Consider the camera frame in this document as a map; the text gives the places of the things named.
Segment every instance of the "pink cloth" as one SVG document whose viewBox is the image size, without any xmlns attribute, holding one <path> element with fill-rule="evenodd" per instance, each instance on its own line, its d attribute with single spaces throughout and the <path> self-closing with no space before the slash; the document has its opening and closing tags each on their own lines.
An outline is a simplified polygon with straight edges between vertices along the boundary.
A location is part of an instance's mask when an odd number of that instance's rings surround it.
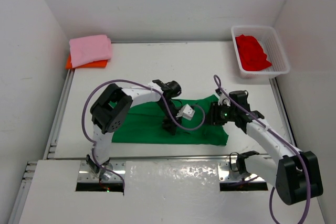
<svg viewBox="0 0 336 224">
<path fill-rule="evenodd" d="M 69 44 L 73 68 L 112 57 L 111 40 L 106 35 L 71 39 Z"/>
</svg>

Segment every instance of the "white backdrop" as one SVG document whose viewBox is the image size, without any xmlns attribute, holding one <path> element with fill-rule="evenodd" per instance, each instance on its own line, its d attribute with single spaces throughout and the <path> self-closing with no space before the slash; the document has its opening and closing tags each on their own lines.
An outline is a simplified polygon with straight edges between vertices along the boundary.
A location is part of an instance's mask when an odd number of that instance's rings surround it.
<svg viewBox="0 0 336 224">
<path fill-rule="evenodd" d="M 0 0 L 0 223 L 27 161 L 43 157 L 68 42 L 44 0 Z"/>
<path fill-rule="evenodd" d="M 335 223 L 336 2 L 288 0 L 276 22 L 292 70 L 278 78 L 299 147 L 319 159 L 326 223 Z"/>
<path fill-rule="evenodd" d="M 285 0 L 45 0 L 69 38 L 225 40 L 236 24 L 273 25 Z"/>
</svg>

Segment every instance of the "green cloth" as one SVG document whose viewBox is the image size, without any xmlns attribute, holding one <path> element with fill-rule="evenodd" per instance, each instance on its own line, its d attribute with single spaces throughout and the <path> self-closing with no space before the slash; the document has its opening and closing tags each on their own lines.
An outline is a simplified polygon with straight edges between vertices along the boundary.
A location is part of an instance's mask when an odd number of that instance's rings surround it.
<svg viewBox="0 0 336 224">
<path fill-rule="evenodd" d="M 211 102 L 218 101 L 215 95 L 202 100 L 173 101 L 176 106 L 198 104 L 205 113 L 209 111 Z M 191 121 L 182 119 L 182 125 L 187 128 L 198 126 L 202 120 L 202 113 L 195 109 Z M 132 107 L 122 127 L 114 134 L 115 143 L 146 143 L 146 144 L 212 144 L 226 145 L 228 135 L 222 126 L 203 125 L 195 131 L 185 131 L 177 128 L 176 134 L 171 135 L 161 126 L 164 113 L 155 102 L 149 102 Z"/>
</svg>

